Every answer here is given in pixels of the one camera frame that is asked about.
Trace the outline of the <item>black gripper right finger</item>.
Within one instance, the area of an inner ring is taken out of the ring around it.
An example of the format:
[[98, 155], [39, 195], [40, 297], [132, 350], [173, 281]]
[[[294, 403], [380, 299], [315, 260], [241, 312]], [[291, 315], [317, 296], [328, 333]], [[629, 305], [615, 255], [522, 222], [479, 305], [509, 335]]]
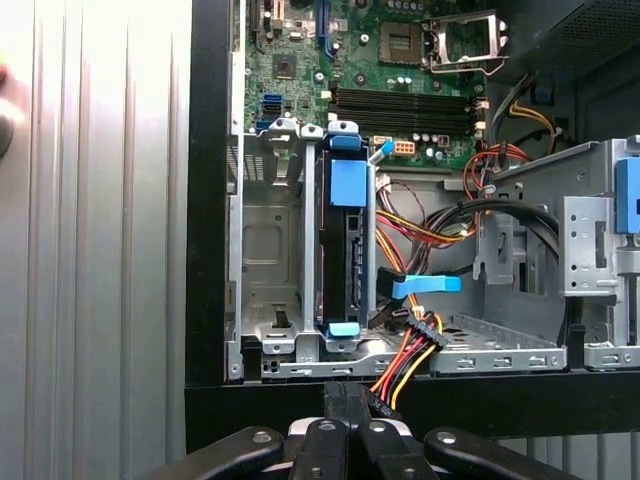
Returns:
[[421, 442], [403, 435], [390, 407], [362, 385], [351, 387], [356, 438], [375, 479], [573, 479], [573, 474], [453, 427]]

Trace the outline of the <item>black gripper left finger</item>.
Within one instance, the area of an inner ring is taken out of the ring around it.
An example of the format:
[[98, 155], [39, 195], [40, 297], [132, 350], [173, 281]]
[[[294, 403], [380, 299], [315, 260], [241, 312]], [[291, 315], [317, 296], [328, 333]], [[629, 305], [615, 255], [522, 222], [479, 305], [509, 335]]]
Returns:
[[344, 479], [350, 423], [347, 384], [324, 385], [324, 415], [294, 421], [286, 436], [246, 427], [145, 479]]

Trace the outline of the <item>person's hand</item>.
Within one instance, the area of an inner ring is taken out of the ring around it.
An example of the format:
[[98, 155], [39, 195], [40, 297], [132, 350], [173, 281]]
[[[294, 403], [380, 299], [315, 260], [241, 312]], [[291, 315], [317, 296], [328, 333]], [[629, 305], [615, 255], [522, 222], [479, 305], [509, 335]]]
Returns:
[[26, 130], [30, 122], [30, 92], [17, 72], [1, 63], [1, 125]]

